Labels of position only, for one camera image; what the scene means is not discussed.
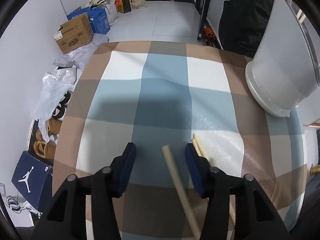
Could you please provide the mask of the wooden chopstick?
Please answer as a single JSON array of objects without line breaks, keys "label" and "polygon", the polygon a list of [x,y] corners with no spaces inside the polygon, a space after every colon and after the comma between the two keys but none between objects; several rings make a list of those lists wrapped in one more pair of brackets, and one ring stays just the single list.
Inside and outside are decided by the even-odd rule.
[{"label": "wooden chopstick", "polygon": [[175,189],[177,191],[178,197],[181,202],[181,206],[183,207],[185,216],[187,218],[187,221],[189,223],[189,226],[193,232],[194,238],[195,239],[200,239],[201,236],[201,231],[198,226],[196,217],[193,213],[193,210],[191,208],[191,204],[189,202],[189,198],[184,190],[183,183],[180,179],[180,175],[177,169],[177,166],[175,164],[174,157],[170,151],[170,147],[168,145],[164,145],[161,148],[165,162],[167,164],[172,182],[175,186]]},{"label": "wooden chopstick", "polygon": [[[191,139],[191,142],[194,145],[198,155],[206,158],[208,160],[209,164],[211,166],[214,166],[214,162],[212,161],[211,157],[208,155],[208,153],[204,149],[202,143],[200,142],[199,137],[196,134],[193,134],[193,138]],[[230,217],[233,225],[235,225],[235,209],[232,206],[231,202],[229,202],[229,217]]]}]

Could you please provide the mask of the wooden chopstick on mat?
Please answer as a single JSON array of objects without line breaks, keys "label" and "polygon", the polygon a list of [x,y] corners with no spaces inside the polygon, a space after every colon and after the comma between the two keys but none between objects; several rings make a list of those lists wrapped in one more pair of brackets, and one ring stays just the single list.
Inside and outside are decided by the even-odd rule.
[{"label": "wooden chopstick on mat", "polygon": [[[191,139],[191,142],[194,145],[198,155],[206,158],[208,160],[209,164],[211,166],[214,166],[214,162],[212,161],[211,157],[208,155],[208,153],[204,149],[202,143],[200,142],[199,137],[196,134],[193,134],[193,138]],[[232,206],[231,202],[229,202],[229,217],[230,217],[233,225],[235,225],[235,209]]]}]

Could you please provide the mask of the tan suede shoe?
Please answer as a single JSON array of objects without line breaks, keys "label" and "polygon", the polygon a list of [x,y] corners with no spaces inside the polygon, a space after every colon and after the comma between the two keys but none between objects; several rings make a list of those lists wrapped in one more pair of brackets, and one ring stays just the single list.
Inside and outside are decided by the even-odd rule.
[{"label": "tan suede shoe", "polygon": [[42,140],[37,140],[33,143],[33,149],[39,157],[43,159],[54,160],[56,151],[55,145],[46,143]]},{"label": "tan suede shoe", "polygon": [[62,121],[50,118],[45,122],[39,121],[39,124],[40,126],[35,134],[36,139],[49,142],[52,135],[58,135],[60,133]]}]

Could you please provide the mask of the checkered table mat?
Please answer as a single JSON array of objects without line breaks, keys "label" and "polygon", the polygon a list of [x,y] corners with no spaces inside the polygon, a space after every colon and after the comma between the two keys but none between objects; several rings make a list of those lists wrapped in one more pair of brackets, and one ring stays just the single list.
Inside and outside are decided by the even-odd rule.
[{"label": "checkered table mat", "polygon": [[169,174],[168,145],[193,211],[207,202],[193,189],[184,148],[197,135],[226,174],[252,174],[285,226],[293,228],[306,185],[305,135],[295,109],[266,113],[245,80],[249,58],[172,42],[102,44],[76,85],[62,123],[53,190],[71,173],[110,165],[128,142],[137,157],[124,195],[114,200],[123,239],[190,239],[193,234]]}]

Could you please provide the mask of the black white sneaker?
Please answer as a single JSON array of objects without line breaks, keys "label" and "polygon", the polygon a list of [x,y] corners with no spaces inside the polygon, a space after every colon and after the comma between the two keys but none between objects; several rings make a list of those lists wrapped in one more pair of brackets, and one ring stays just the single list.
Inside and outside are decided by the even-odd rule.
[{"label": "black white sneaker", "polygon": [[58,103],[57,107],[54,109],[53,113],[52,113],[52,118],[62,121],[64,119],[68,104],[70,102],[71,99],[71,93],[70,91],[67,91],[64,96],[62,97],[62,99],[60,100],[60,102]]}]

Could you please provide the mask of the navy Jordan shoe box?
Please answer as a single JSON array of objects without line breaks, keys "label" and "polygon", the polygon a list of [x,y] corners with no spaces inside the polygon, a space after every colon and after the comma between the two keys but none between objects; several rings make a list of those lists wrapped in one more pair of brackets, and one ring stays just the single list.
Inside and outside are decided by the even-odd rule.
[{"label": "navy Jordan shoe box", "polygon": [[11,182],[28,203],[44,212],[52,198],[53,168],[24,151]]}]

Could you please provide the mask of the white plastic bag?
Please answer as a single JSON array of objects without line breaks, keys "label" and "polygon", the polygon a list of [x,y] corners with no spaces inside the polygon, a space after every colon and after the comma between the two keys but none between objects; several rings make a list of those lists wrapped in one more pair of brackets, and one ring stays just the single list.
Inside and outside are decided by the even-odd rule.
[{"label": "white plastic bag", "polygon": [[42,78],[40,98],[36,101],[31,117],[38,121],[38,127],[45,142],[49,142],[48,120],[54,109],[68,91],[73,91],[76,82],[76,67],[56,69]]}]

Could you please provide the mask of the grey plastic mailer bag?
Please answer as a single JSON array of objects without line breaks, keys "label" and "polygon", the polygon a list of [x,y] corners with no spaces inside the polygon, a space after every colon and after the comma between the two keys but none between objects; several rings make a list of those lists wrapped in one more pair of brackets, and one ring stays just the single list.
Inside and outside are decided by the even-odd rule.
[{"label": "grey plastic mailer bag", "polygon": [[94,52],[104,40],[104,35],[94,34],[91,43],[76,48],[67,54],[57,56],[53,61],[53,65],[60,68],[76,66],[76,68],[84,70]]}]

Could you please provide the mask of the white utensil holder cup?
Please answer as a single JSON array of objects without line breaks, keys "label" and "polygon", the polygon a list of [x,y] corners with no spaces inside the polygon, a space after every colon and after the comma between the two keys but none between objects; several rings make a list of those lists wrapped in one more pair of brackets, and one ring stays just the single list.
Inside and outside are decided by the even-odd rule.
[{"label": "white utensil holder cup", "polygon": [[274,0],[245,78],[259,105],[279,118],[290,116],[319,87],[319,64],[311,38],[287,0]]}]

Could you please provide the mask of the brown cardboard box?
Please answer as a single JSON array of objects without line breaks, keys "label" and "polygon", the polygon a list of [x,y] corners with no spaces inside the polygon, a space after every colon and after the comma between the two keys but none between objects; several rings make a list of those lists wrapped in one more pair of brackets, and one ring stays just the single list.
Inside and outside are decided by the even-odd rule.
[{"label": "brown cardboard box", "polygon": [[93,30],[86,13],[65,22],[53,35],[63,54],[91,43]]}]

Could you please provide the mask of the blue cardboard box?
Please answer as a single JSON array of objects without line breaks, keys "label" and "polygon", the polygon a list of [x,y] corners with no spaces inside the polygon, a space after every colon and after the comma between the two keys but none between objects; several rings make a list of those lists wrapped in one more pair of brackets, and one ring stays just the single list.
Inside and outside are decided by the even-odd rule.
[{"label": "blue cardboard box", "polygon": [[71,12],[67,15],[68,20],[80,16],[82,14],[87,14],[93,33],[106,35],[110,31],[110,25],[108,22],[107,14],[103,8],[93,8],[85,7],[83,9]]}]

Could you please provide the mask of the black backpack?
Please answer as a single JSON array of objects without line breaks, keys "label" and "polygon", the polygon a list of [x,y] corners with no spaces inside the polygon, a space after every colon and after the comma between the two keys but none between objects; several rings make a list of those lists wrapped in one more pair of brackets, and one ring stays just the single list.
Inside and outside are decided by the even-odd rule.
[{"label": "black backpack", "polygon": [[266,30],[274,0],[224,1],[219,39],[224,50],[253,58]]}]

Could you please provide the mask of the red yellow paper bag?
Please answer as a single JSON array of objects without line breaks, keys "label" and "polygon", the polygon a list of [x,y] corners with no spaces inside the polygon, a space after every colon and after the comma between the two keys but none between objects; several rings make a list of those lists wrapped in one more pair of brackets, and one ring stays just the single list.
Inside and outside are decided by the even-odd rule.
[{"label": "red yellow paper bag", "polygon": [[122,14],[131,12],[132,11],[131,1],[132,0],[115,0],[117,12],[120,12]]}]

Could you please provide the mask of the beige plastic bag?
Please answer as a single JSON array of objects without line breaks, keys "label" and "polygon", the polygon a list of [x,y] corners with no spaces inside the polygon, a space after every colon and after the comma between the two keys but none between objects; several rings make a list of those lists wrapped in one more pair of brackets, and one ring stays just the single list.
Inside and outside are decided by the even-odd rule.
[{"label": "beige plastic bag", "polygon": [[146,7],[145,0],[131,0],[132,9],[142,9]]}]

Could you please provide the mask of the black metal rack frame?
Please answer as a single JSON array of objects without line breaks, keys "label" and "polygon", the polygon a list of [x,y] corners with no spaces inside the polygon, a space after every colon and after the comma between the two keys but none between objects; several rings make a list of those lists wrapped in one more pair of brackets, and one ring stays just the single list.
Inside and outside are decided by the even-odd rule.
[{"label": "black metal rack frame", "polygon": [[196,0],[195,7],[200,15],[199,30],[197,34],[197,40],[202,38],[204,25],[207,22],[207,14],[210,5],[210,0]]}]

